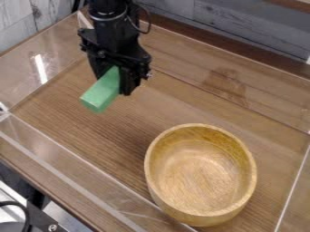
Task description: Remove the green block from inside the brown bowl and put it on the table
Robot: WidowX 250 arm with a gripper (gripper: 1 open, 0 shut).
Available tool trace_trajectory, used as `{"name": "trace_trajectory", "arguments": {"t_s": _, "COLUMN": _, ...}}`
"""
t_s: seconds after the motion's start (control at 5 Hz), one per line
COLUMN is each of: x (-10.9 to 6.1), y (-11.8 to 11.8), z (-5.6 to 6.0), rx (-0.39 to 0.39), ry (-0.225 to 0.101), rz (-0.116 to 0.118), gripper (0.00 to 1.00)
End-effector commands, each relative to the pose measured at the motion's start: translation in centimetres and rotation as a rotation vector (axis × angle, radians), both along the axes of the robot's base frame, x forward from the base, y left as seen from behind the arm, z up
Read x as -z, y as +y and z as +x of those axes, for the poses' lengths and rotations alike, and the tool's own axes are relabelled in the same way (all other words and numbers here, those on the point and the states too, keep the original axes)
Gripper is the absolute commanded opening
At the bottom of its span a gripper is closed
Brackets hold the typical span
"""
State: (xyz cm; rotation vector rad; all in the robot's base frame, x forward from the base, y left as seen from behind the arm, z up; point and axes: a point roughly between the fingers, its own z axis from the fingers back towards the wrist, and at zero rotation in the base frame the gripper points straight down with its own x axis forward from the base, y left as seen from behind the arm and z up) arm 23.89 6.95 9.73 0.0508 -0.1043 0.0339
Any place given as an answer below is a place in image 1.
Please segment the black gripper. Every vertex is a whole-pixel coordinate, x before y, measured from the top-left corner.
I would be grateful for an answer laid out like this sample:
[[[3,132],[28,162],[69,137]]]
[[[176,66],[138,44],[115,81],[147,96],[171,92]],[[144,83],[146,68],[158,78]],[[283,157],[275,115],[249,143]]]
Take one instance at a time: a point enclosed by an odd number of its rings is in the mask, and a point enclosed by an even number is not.
[[[151,56],[139,44],[139,13],[90,14],[92,29],[82,28],[82,50],[99,80],[114,65],[120,68],[120,94],[130,96],[150,77]]]

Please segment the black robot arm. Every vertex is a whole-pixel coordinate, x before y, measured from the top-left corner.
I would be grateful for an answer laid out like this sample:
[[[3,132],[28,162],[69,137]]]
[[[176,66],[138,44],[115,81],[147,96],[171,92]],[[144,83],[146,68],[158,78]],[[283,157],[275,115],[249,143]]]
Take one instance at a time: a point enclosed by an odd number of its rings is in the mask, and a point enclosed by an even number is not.
[[[139,43],[139,35],[147,34],[139,26],[140,10],[148,10],[135,0],[88,0],[88,16],[92,29],[82,28],[80,47],[98,79],[115,66],[120,71],[119,94],[130,95],[150,76],[151,55]]]

